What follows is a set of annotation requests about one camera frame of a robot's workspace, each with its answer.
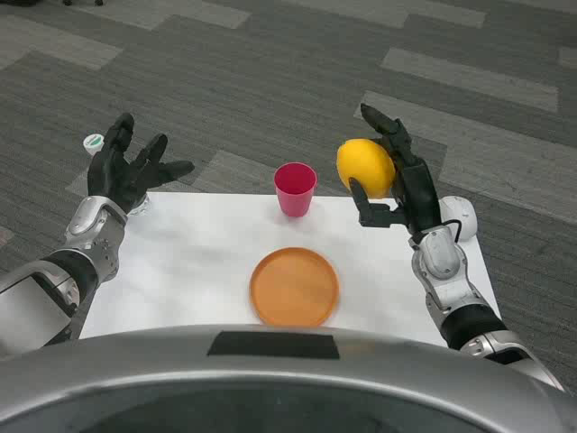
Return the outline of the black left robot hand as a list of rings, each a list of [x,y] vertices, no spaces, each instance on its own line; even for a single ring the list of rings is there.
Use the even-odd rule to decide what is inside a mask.
[[[133,161],[127,161],[124,153],[132,141],[133,128],[133,116],[120,115],[106,132],[104,145],[92,158],[87,174],[88,194],[111,199],[125,213],[140,206],[148,190],[176,181],[195,169],[191,161],[161,160],[168,145],[165,134],[155,135]]]

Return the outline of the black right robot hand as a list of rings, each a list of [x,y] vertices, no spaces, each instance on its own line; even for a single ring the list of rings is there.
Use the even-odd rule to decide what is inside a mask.
[[[368,189],[358,178],[349,178],[360,224],[383,228],[403,225],[412,235],[440,226],[440,206],[431,173],[426,162],[412,152],[412,138],[402,121],[365,103],[360,104],[360,111],[364,121],[380,134],[377,144],[392,160],[395,175],[390,191],[398,204],[392,210],[385,204],[371,203]]]

